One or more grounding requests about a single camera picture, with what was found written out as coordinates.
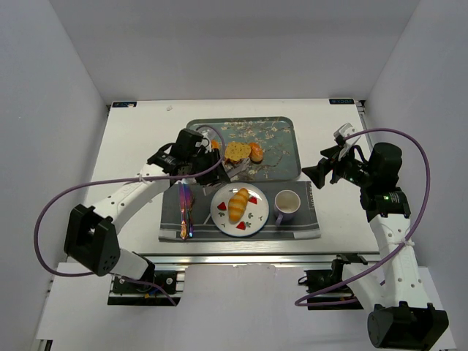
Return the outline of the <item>silver metal tongs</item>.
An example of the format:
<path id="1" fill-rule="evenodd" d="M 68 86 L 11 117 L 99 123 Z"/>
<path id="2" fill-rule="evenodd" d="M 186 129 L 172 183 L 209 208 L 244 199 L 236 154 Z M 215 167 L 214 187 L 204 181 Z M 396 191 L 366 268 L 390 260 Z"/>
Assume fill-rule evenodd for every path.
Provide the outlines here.
<path id="1" fill-rule="evenodd" d="M 236 177 L 241 172 L 245 171 L 247 167 L 250 166 L 250 164 L 251 164 L 250 159 L 243 159 L 241 162 L 239 162 L 236 165 L 225 164 L 224 170 L 226 171 L 226 174 L 227 174 L 227 180 L 219 180 L 215 183 L 203 186 L 203 195 L 208 196 L 209 194 L 217 191 L 219 188 L 223 187 L 224 185 L 229 184 L 232 181 L 235 181 Z"/>

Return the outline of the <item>striped yellow croissant roll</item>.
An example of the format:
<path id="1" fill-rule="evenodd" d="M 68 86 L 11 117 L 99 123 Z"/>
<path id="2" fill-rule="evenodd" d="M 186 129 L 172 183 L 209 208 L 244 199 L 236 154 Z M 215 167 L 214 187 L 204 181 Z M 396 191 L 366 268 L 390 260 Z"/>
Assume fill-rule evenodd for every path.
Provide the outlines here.
<path id="1" fill-rule="evenodd" d="M 228 202 L 228 215 L 232 223 L 237 223 L 242 216 L 249 202 L 249 192 L 246 188 L 239 189 Z"/>

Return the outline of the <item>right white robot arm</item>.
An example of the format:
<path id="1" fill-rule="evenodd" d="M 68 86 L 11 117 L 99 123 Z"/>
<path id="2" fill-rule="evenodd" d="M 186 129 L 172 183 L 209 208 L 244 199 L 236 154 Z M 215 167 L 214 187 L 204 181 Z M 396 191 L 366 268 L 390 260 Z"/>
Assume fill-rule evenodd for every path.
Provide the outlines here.
<path id="1" fill-rule="evenodd" d="M 419 274 L 414 243 L 410 233 L 410 206 L 397 186 L 402 165 L 401 149 L 390 143 L 378 143 L 368 159 L 361 147 L 333 146 L 321 152 L 322 159 L 306 174 L 317 188 L 340 179 L 359 187 L 361 206 L 376 238 L 383 280 L 371 275 L 370 265 L 359 254 L 340 254 L 332 262 L 331 272 L 311 286 L 319 290 L 346 287 L 352 301 L 368 312 L 367 331 L 374 347 L 398 350 L 430 350 L 449 326 L 446 311 L 436 309 L 426 293 Z"/>

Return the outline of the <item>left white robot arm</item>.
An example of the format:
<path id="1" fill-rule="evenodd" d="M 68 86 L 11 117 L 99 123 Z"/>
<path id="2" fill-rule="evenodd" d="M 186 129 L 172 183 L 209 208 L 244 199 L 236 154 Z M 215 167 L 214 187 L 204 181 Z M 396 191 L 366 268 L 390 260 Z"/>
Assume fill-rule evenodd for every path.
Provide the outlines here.
<path id="1" fill-rule="evenodd" d="M 227 182 L 222 164 L 225 144 L 214 148 L 218 130 L 202 125 L 182 129 L 175 142 L 150 156 L 134 178 L 103 200 L 75 206 L 70 213 L 64 242 L 65 253 L 96 276 L 120 276 L 138 289 L 154 284 L 155 265 L 143 256 L 122 249 L 118 234 L 125 224 L 157 195 L 185 179 L 202 186 Z"/>

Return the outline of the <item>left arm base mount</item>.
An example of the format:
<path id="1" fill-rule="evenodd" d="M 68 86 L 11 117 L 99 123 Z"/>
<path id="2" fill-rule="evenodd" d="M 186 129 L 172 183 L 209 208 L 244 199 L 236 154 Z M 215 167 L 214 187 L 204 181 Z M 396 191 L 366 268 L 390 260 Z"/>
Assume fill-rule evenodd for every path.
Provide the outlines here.
<path id="1" fill-rule="evenodd" d="M 184 291 L 185 269 L 175 265 L 156 267 L 152 285 L 135 284 L 113 277 L 109 306 L 177 306 Z"/>

